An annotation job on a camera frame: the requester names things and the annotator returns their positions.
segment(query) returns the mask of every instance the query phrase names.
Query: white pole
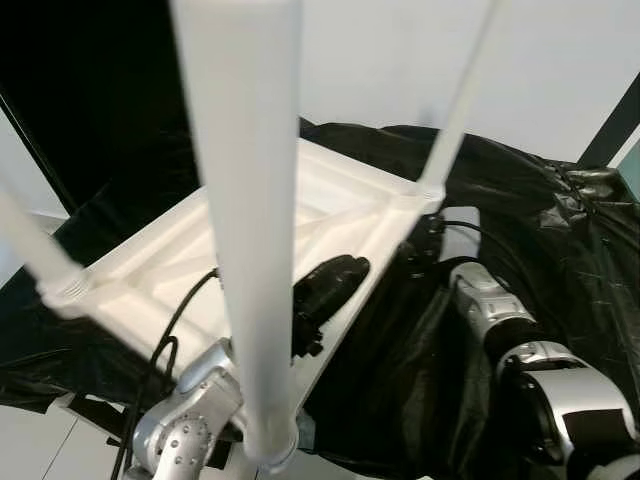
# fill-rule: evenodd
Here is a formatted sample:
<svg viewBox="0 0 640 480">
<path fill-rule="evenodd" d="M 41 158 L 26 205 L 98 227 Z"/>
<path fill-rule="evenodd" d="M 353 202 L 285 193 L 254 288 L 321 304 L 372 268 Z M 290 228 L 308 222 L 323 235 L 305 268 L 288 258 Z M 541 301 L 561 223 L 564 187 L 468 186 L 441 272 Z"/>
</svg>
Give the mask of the white pole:
<svg viewBox="0 0 640 480">
<path fill-rule="evenodd" d="M 462 74 L 453 105 L 436 137 L 422 175 L 417 183 L 424 189 L 444 187 L 464 139 L 467 116 L 478 91 L 483 68 L 491 56 L 498 31 L 498 18 L 508 0 L 491 0 L 471 57 Z"/>
<path fill-rule="evenodd" d="M 277 468 L 290 408 L 298 0 L 172 0 L 174 28 L 247 426 L 247 456 Z"/>
<path fill-rule="evenodd" d="M 20 204 L 0 188 L 0 230 L 37 281 L 43 301 L 66 308 L 84 293 L 88 280 L 82 267 L 23 212 Z"/>
</svg>

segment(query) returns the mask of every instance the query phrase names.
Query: black plastic sheet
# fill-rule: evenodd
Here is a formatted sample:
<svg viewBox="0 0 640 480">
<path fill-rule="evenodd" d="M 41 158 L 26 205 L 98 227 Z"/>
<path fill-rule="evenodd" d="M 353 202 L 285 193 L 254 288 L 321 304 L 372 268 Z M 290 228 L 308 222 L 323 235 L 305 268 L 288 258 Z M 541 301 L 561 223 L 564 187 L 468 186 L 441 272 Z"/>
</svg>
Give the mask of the black plastic sheet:
<svg viewBox="0 0 640 480">
<path fill-rule="evenodd" d="M 198 186 L 182 129 L 163 133 L 56 233 L 87 265 Z M 306 125 L 311 141 L 405 178 L 435 130 Z M 615 171 L 577 169 L 468 136 L 447 205 L 474 205 L 517 260 L 483 241 L 480 258 L 558 339 L 610 376 L 640 411 L 640 208 Z M 544 478 L 489 421 L 491 372 L 448 305 L 443 269 L 416 261 L 420 223 L 320 379 L 306 409 L 315 450 L 383 478 Z M 62 320 L 19 272 L 0 291 L 0 403 L 43 411 L 64 392 L 130 404 L 144 361 L 90 319 Z M 147 403 L 160 395 L 151 389 Z"/>
</svg>

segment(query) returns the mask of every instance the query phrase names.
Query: black tarp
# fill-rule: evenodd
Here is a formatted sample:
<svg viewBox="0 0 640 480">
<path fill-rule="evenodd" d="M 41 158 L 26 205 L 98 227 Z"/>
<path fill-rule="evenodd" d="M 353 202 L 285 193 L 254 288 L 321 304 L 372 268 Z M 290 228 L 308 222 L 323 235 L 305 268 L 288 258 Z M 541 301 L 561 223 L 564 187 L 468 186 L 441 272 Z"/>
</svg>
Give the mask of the black tarp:
<svg viewBox="0 0 640 480">
<path fill-rule="evenodd" d="M 435 133 L 338 124 L 302 130 L 311 141 L 410 179 Z M 198 186 L 182 128 L 118 164 L 122 171 L 56 232 L 84 265 Z M 640 411 L 640 207 L 617 172 L 579 170 L 467 136 L 447 193 L 447 205 L 478 207 L 482 226 L 518 258 L 483 241 L 480 259 Z M 416 266 L 423 228 L 402 246 L 307 402 L 316 451 L 386 478 L 543 478 L 488 421 L 486 360 L 464 321 L 446 308 L 441 270 Z M 90 319 L 62 320 L 45 309 L 24 271 L 0 291 L 0 332 L 0 403 L 42 411 L 67 391 L 132 402 L 144 362 Z"/>
</svg>

